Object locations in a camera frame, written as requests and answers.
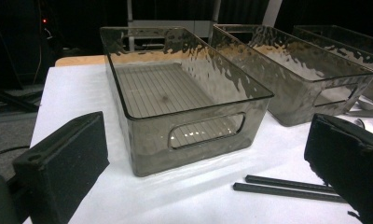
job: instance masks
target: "black stick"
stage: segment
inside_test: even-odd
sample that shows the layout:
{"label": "black stick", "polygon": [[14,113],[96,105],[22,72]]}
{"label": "black stick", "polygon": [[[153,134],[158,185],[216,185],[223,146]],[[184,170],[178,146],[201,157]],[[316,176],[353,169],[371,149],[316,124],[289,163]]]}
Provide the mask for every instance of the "black stick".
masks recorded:
{"label": "black stick", "polygon": [[332,193],[337,194],[334,189],[331,187],[327,187],[324,185],[314,185],[290,180],[281,180],[281,179],[274,179],[256,175],[248,175],[245,177],[245,181],[251,184],[261,184],[261,185],[270,185],[275,187],[282,187],[282,188],[291,188],[291,189],[304,189],[310,191],[319,191],[323,193]]}
{"label": "black stick", "polygon": [[313,200],[327,201],[327,202],[333,202],[333,203],[347,203],[340,196],[336,196],[336,195],[312,193],[312,192],[292,190],[292,189],[278,189],[278,188],[263,187],[263,186],[252,185],[252,184],[235,183],[233,185],[233,189],[237,191],[265,193],[265,194],[271,194],[271,195],[279,195],[279,196],[287,196],[287,197],[303,198],[303,199],[313,199]]}

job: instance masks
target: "plastic storage bin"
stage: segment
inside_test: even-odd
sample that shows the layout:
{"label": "plastic storage bin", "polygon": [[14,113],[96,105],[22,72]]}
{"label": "plastic storage bin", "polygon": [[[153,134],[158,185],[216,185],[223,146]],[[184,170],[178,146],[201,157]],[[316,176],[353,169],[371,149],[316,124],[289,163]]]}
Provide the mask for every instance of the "plastic storage bin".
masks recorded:
{"label": "plastic storage bin", "polygon": [[[293,35],[355,63],[373,69],[373,37],[335,25],[299,25]],[[363,95],[373,101],[373,81]]]}
{"label": "plastic storage bin", "polygon": [[273,93],[239,67],[180,27],[101,37],[135,175],[251,146]]}
{"label": "plastic storage bin", "polygon": [[284,126],[351,109],[373,70],[261,25],[215,25],[211,45],[274,92],[269,112]]}

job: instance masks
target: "white tablecloth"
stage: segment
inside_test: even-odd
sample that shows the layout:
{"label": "white tablecloth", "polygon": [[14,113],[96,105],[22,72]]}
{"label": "white tablecloth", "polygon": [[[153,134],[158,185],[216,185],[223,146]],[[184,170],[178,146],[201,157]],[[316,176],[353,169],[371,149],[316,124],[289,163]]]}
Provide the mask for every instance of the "white tablecloth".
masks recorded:
{"label": "white tablecloth", "polygon": [[48,72],[32,146],[70,119],[95,111],[104,112],[110,165],[70,223],[360,223],[347,214],[353,210],[346,203],[232,189],[246,175],[322,184],[303,159],[310,123],[286,128],[268,112],[247,149],[136,177],[104,65],[54,67]]}

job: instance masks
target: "black object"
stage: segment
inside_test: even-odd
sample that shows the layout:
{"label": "black object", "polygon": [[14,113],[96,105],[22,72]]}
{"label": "black object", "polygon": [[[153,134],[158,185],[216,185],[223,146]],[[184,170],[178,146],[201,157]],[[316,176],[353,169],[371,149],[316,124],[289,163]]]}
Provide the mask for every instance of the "black object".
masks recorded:
{"label": "black object", "polygon": [[304,190],[311,190],[311,191],[319,191],[323,193],[332,193],[336,194],[333,188],[324,186],[324,185],[314,185],[290,180],[281,180],[281,179],[274,179],[274,178],[267,178],[262,176],[256,175],[248,175],[245,177],[245,181],[251,184],[262,184],[262,185],[271,185],[275,187],[282,187],[282,188],[292,188],[292,189],[304,189]]}
{"label": "black object", "polygon": [[20,223],[6,180],[2,176],[0,176],[0,223]]}
{"label": "black object", "polygon": [[[23,223],[29,216],[27,206],[30,202],[29,189],[15,175],[7,181],[7,186],[12,197],[18,221],[19,223]],[[2,210],[1,213],[6,215],[8,211]]]}
{"label": "black object", "polygon": [[347,120],[316,114],[305,148],[311,169],[364,223],[373,223],[373,133]]}
{"label": "black object", "polygon": [[33,223],[67,223],[108,164],[103,112],[73,119],[14,160],[28,189],[14,202],[27,204]]}
{"label": "black object", "polygon": [[4,91],[0,91],[0,100],[8,103],[9,105],[14,105],[17,108],[26,112],[38,112],[38,106],[30,104],[21,100],[20,98],[10,95]]}
{"label": "black object", "polygon": [[279,189],[279,188],[265,187],[265,186],[259,186],[259,185],[254,185],[254,184],[235,183],[233,185],[233,189],[237,191],[264,193],[264,194],[272,194],[272,195],[287,196],[287,197],[294,197],[294,198],[313,199],[313,200],[327,201],[327,202],[333,202],[333,203],[346,203],[341,197],[337,195],[314,193],[314,192],[307,192],[307,191],[293,190],[293,189]]}

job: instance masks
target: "cable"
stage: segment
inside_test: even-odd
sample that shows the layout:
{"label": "cable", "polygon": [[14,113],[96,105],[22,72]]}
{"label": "cable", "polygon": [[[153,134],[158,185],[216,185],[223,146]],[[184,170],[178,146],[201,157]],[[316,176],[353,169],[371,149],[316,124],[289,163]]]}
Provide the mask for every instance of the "cable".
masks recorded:
{"label": "cable", "polygon": [[38,20],[39,20],[39,62],[38,62],[38,66],[37,66],[37,69],[35,70],[35,79],[33,80],[33,84],[35,84],[35,80],[38,76],[38,71],[39,71],[39,68],[41,67],[41,61],[42,61],[42,39],[41,39],[41,35],[42,35],[42,25],[41,25],[41,4],[39,2],[39,0],[37,1],[37,4],[38,4]]}
{"label": "cable", "polygon": [[0,151],[0,155],[1,155],[1,154],[4,154],[4,153],[6,153],[6,152],[9,152],[9,151],[19,150],[19,149],[24,149],[24,148],[30,148],[30,146],[11,147],[11,148],[7,148],[7,149],[4,149],[4,150],[1,150],[1,151]]}

